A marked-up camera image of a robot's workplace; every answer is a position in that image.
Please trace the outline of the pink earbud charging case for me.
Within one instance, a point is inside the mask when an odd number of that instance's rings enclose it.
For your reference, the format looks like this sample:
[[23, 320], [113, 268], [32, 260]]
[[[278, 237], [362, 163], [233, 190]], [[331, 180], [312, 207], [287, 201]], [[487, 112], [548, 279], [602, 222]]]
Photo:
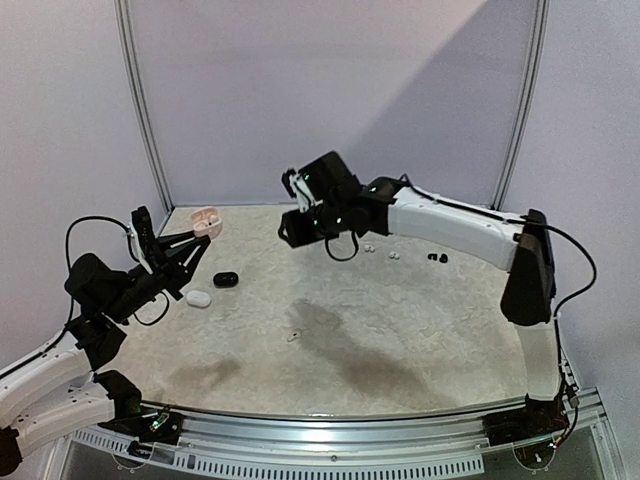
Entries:
[[196, 210], [190, 215], [192, 231], [197, 238], [208, 237], [216, 239], [223, 228], [223, 221], [219, 211], [214, 207]]

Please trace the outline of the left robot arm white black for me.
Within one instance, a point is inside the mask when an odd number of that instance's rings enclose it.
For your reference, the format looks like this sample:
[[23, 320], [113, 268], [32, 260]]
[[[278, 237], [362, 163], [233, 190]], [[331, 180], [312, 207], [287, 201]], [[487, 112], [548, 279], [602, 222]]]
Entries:
[[139, 264], [124, 272], [86, 253], [65, 289], [80, 313], [50, 341], [1, 372], [1, 473], [15, 471], [41, 446], [91, 425], [142, 444], [175, 445], [184, 417], [146, 409], [140, 390], [104, 367], [115, 359], [127, 325], [160, 294], [180, 300], [212, 242], [193, 231], [155, 237], [141, 232]]

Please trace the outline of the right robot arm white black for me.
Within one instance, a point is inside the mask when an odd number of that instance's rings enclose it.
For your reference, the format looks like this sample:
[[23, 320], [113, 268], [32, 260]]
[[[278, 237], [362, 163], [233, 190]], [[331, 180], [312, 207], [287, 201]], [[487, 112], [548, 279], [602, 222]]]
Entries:
[[489, 414], [483, 427], [493, 445], [550, 435], [565, 427], [553, 251], [543, 213], [498, 214], [416, 187], [406, 176], [363, 184], [331, 151], [281, 182], [297, 207], [284, 213], [278, 236], [290, 247], [329, 243], [341, 233], [426, 240], [483, 260], [507, 273], [500, 310], [514, 325], [524, 354], [522, 407]]

